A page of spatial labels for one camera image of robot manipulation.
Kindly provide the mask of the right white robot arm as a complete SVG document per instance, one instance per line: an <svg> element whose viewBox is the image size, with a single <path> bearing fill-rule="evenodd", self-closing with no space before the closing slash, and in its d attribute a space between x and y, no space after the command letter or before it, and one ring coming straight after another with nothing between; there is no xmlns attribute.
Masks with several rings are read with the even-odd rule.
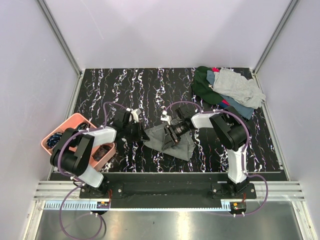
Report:
<svg viewBox="0 0 320 240"><path fill-rule="evenodd" d="M178 122L170 121L164 127L161 149L164 151L176 146L182 135L190 130L214 129L220 143L227 150L228 158L227 183L222 185L221 193L235 199L243 195L249 185L246 157L250 130L247 122L232 106L225 110L197 114L191 114L185 107L179 107L175 111Z"/></svg>

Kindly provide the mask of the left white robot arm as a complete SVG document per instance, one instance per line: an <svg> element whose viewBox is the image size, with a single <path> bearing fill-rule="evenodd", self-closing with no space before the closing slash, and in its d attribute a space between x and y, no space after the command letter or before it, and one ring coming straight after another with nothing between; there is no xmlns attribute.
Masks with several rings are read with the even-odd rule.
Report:
<svg viewBox="0 0 320 240"><path fill-rule="evenodd" d="M117 111L110 125L86 130L67 128L53 148L50 164L61 174L70 174L89 185L95 197L103 198L108 193L108 186L102 173L90 164L92 149L121 139L149 141L139 119L140 114L139 108L127 108Z"/></svg>

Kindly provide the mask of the grey cloth napkin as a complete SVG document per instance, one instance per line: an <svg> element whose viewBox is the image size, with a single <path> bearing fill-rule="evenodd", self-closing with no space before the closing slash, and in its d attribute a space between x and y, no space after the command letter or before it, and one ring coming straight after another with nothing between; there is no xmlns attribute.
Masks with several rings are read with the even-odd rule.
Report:
<svg viewBox="0 0 320 240"><path fill-rule="evenodd" d="M165 125L166 123L163 123L146 129L145 133L149 137L149 141L145 141L144 145L152 150L189 162L196 147L190 133L187 132L182 135L177 145L162 150L163 140L165 138Z"/></svg>

